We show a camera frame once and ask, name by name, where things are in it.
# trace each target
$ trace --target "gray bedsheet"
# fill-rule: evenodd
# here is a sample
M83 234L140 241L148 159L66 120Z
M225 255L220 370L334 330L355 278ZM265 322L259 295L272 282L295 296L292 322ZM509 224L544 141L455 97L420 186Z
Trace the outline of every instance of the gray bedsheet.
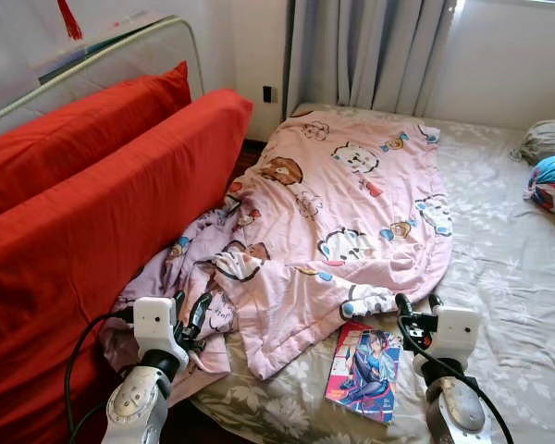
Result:
M354 118L403 119L330 109ZM523 133L426 120L442 130L438 169L454 220L450 268L438 287L448 305L481 316L467 373L496 403L514 442L555 444L555 215L523 201L529 166L510 151ZM426 310L423 303L419 309ZM365 319L398 331L395 317ZM257 443L428 443L425 385L401 358L393 424L383 426L324 400L338 333L267 381L252 376L239 334L228 336L232 374L192 400L227 430ZM504 442L494 421L494 442Z

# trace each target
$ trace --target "red cushion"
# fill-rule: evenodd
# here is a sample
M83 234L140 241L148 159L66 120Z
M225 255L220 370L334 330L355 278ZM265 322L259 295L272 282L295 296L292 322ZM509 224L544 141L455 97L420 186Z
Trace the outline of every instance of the red cushion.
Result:
M0 215L0 442L63 442L76 339L140 265L220 203L251 111L234 92L207 94ZM74 397L96 372L85 352Z
M82 171L191 102L187 64L129 80L0 136L0 214Z

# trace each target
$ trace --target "anime book cover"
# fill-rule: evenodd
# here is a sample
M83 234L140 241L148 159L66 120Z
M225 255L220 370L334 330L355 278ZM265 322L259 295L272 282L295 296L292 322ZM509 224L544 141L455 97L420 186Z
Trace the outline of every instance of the anime book cover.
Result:
M347 323L339 334L325 397L379 423L390 423L401 350L401 337Z

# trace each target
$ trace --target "red tassel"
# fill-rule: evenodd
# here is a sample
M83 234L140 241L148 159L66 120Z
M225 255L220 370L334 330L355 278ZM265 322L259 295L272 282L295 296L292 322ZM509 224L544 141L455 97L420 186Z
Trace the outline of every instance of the red tassel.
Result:
M64 18L64 23L66 23L66 29L68 30L68 35L74 40L80 40L82 38L82 30L74 16L72 11L70 11L70 6L66 3L66 0L57 0L57 5Z

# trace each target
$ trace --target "gray curtain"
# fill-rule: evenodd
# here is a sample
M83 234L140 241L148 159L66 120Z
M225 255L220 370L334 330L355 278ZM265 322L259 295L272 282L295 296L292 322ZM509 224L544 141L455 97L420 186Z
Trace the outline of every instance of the gray curtain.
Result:
M294 0L286 116L303 102L423 115L455 0Z

